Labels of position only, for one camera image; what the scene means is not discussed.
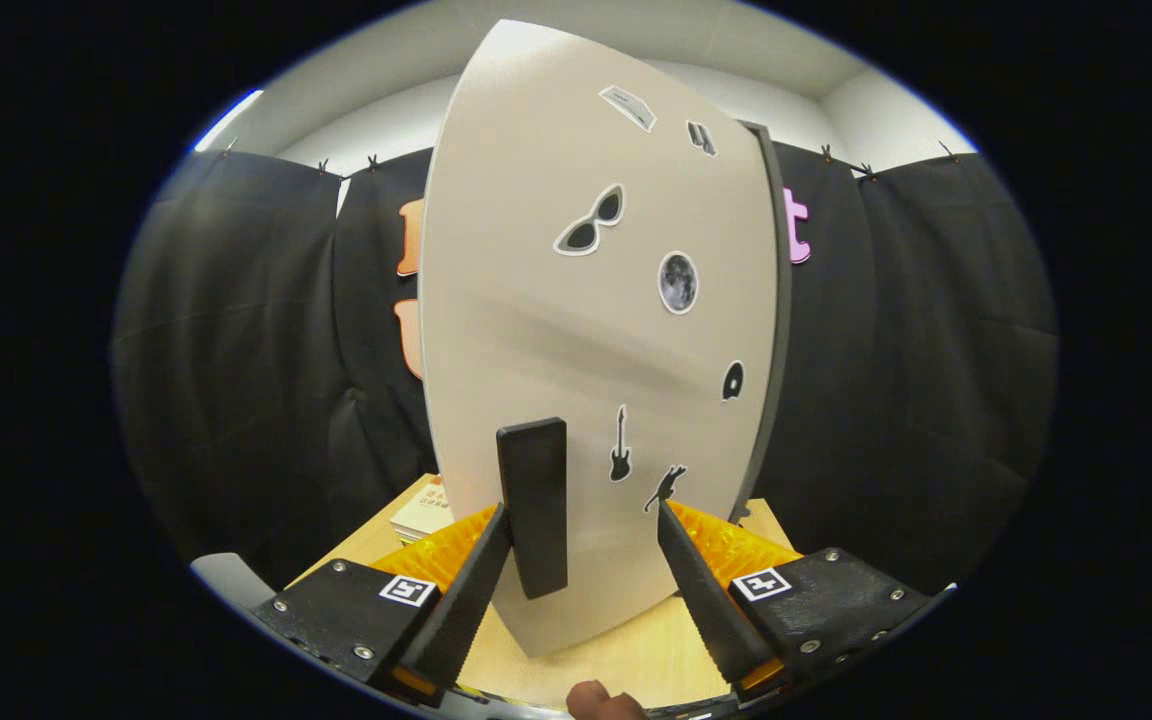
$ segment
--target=orange cutout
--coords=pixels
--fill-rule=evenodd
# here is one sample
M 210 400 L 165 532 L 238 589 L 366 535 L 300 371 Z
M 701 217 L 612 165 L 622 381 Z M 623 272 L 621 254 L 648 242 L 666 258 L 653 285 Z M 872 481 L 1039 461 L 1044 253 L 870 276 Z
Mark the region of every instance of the orange cutout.
M 425 214 L 425 199 L 408 202 L 397 213 L 403 217 L 403 259 L 397 262 L 402 276 L 416 274 L 420 268 L 420 219 Z
M 403 340 L 403 361 L 407 361 L 407 369 L 414 376 L 424 379 L 420 374 L 420 314 L 417 309 L 419 305 L 416 305 L 415 300 L 400 300 L 394 304 L 397 332 Z

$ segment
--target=black rectangular pad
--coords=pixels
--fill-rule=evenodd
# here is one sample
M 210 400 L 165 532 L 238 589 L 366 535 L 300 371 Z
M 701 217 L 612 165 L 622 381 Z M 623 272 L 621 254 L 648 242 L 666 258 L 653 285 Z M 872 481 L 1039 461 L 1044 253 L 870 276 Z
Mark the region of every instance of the black rectangular pad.
M 500 491 L 513 556 L 529 600 L 567 588 L 567 423 L 559 418 L 497 431 Z

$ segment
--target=finger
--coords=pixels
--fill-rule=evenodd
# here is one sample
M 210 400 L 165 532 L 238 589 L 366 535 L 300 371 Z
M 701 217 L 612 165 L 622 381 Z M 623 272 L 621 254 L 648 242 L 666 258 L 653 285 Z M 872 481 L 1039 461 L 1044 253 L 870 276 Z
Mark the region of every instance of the finger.
M 602 703 L 611 700 L 607 688 L 602 687 L 598 680 L 586 680 L 584 683 L 576 683 L 567 694 L 567 712 L 570 712 L 576 720 L 596 720 L 598 707 Z
M 598 707 L 598 720 L 646 720 L 649 712 L 627 694 L 619 694 Z

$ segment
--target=moon sticker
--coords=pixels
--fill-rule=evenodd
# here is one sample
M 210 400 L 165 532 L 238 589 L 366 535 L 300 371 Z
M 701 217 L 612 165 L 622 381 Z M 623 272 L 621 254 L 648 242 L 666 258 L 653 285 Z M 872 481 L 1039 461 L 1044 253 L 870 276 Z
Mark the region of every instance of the moon sticker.
M 696 266 L 685 252 L 670 252 L 660 260 L 660 302 L 674 314 L 685 314 L 700 291 Z

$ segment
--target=black sticker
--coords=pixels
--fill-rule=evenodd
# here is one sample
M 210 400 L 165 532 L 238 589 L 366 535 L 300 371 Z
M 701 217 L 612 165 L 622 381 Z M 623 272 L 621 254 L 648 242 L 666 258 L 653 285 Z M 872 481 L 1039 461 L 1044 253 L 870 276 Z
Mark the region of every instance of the black sticker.
M 707 127 L 687 120 L 687 137 L 690 137 L 691 145 L 699 147 L 700 152 L 704 152 L 705 156 L 710 156 L 710 158 L 718 156 L 718 151 L 714 150 L 714 141 L 712 137 L 708 137 Z
M 736 359 L 730 367 L 727 367 L 727 374 L 723 376 L 723 402 L 732 400 L 732 397 L 740 397 L 740 388 L 744 384 L 745 366 L 741 365 L 740 359 Z
M 669 470 L 666 471 L 664 478 L 660 478 L 660 484 L 658 484 L 657 491 L 647 499 L 643 506 L 643 510 L 652 511 L 653 502 L 659 505 L 660 502 L 669 500 L 669 498 L 673 497 L 673 483 L 675 483 L 677 478 L 681 478 L 682 473 L 685 473 L 685 471 L 687 465 L 669 465 Z
M 630 462 L 630 452 L 634 448 L 626 445 L 626 407 L 621 406 L 621 411 L 616 416 L 616 447 L 612 448 L 612 473 L 608 479 L 619 483 L 630 477 L 634 464 Z

